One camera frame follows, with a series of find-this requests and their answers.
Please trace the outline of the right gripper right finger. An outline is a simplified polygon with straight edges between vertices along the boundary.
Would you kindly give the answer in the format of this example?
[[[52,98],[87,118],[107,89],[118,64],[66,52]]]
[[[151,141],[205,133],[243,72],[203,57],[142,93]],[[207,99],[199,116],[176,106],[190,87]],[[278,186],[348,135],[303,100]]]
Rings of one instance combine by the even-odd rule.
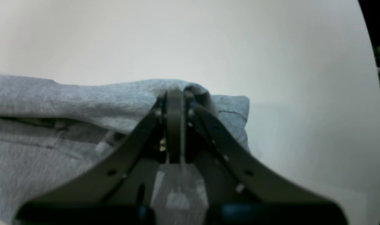
[[[204,225],[347,225],[341,208],[296,185],[247,152],[197,96],[185,90],[186,146],[206,189]]]

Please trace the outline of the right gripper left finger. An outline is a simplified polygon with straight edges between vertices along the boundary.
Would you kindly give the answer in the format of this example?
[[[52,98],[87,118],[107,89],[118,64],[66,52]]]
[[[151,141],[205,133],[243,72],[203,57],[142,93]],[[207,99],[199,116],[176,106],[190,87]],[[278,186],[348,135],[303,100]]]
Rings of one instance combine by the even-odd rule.
[[[160,165],[182,163],[182,91],[167,91],[89,171],[23,204],[17,225],[155,225]]]

